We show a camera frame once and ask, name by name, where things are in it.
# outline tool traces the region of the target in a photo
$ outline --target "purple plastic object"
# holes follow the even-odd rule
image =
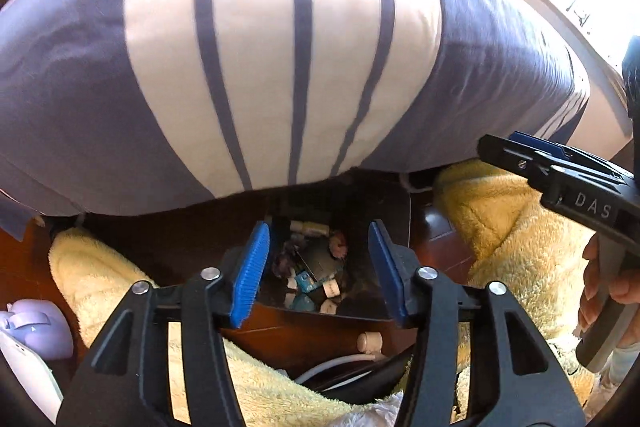
[[[71,329],[50,301],[23,299],[0,311],[0,331],[35,351],[43,360],[69,359],[74,353]]]

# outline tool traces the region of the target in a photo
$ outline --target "mattress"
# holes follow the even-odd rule
[[[355,167],[411,172],[484,134],[566,142],[589,83],[521,0],[11,0],[0,226],[138,215]]]

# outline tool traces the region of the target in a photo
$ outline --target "white fuzzy fabric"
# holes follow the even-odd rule
[[[393,427],[398,417],[402,392],[393,394],[369,406],[340,416],[326,427]]]

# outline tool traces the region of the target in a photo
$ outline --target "person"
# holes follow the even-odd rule
[[[598,240],[596,235],[584,249],[582,256],[589,261],[584,269],[584,290],[580,297],[578,323],[586,331],[598,318],[603,302],[596,297],[600,286],[598,264]],[[621,304],[640,303],[640,270],[622,271],[609,282],[609,295]],[[640,353],[640,311],[629,324],[618,347],[609,357],[598,375],[590,397],[584,407],[587,420],[593,418],[613,396]]]

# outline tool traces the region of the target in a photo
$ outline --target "metal bolt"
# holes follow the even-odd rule
[[[427,279],[428,281],[436,279],[438,276],[438,271],[431,266],[423,266],[422,268],[418,268],[418,275],[423,279]]]
[[[220,277],[220,270],[218,268],[209,267],[200,272],[200,277],[206,281],[212,281]]]
[[[493,281],[489,283],[489,291],[494,295],[504,295],[507,293],[507,286],[502,284],[500,281]]]
[[[131,287],[131,291],[136,295],[143,295],[149,291],[149,283],[147,281],[138,281]]]

